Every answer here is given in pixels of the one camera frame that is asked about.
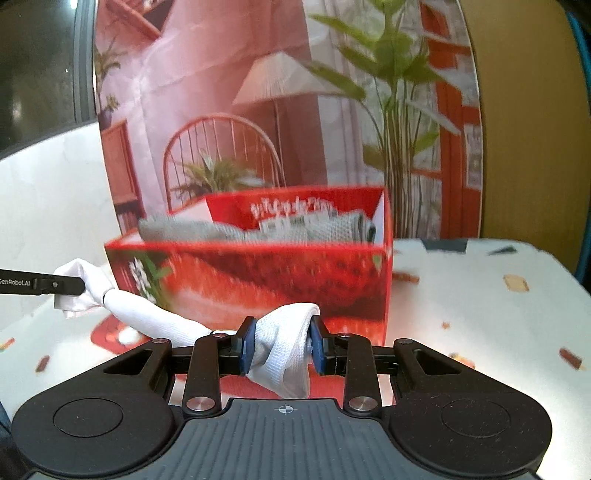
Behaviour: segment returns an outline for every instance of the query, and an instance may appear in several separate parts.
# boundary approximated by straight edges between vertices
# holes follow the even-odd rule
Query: wooden wall
[[[460,0],[485,140],[482,236],[547,250],[574,271],[591,189],[591,121],[556,0]]]

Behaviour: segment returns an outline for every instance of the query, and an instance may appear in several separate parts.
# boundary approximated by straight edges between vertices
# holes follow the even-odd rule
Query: glass window
[[[0,0],[0,157],[74,123],[77,0]]]

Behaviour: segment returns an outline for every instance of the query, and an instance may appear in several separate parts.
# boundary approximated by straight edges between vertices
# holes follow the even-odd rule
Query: folded towel
[[[56,274],[84,279],[86,291],[77,297],[56,295],[57,309],[78,314],[103,306],[120,321],[152,338],[168,338],[173,347],[192,346],[212,331],[199,322],[163,310],[143,297],[118,290],[98,267],[80,259],[58,268]],[[265,315],[256,323],[255,353],[248,378],[283,398],[310,394],[308,328],[318,305],[294,303]]]
[[[375,225],[362,210],[343,213],[316,225],[292,226],[271,232],[245,231],[227,223],[202,222],[173,216],[140,220],[138,229],[145,242],[334,244],[373,242],[375,237]]]

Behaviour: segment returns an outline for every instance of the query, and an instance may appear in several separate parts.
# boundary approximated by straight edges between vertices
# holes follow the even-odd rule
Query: wooden chair
[[[203,151],[214,159],[235,158],[241,167],[254,170],[266,183],[285,186],[283,168],[267,134],[246,118],[213,113],[178,130],[164,151],[164,187],[169,210],[183,204],[174,189],[187,183],[184,165],[203,164]]]

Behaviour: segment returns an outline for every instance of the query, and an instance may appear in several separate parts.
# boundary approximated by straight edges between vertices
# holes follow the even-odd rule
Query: metal screw
[[[378,406],[378,402],[372,397],[355,397],[349,400],[349,407],[357,411],[370,411]]]
[[[207,411],[216,406],[214,399],[209,397],[193,397],[185,403],[188,409],[193,411]]]

